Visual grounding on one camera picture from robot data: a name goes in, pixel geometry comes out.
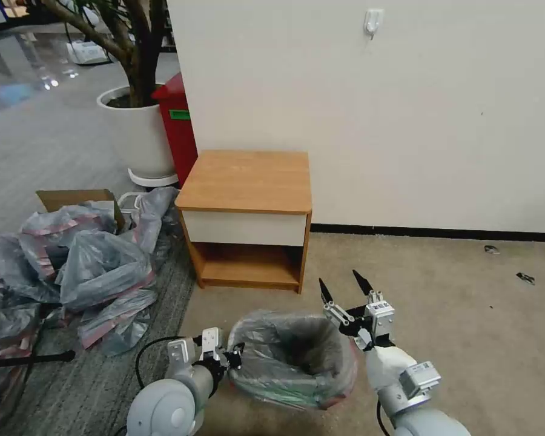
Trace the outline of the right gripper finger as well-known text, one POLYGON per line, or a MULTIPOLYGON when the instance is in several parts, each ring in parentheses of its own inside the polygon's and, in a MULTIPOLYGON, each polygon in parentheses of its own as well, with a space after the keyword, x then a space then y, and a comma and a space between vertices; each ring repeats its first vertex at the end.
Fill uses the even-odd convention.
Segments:
POLYGON ((323 313, 326 318, 338 329, 345 329, 346 332, 349 328, 354 327, 353 316, 348 314, 341 306, 335 304, 329 289, 321 278, 319 278, 319 287, 323 302, 323 313))
POLYGON ((376 305, 383 301, 383 296, 380 291, 376 291, 368 279, 363 277, 357 270, 353 269, 352 273, 358 283, 359 288, 366 297, 368 305, 376 305))

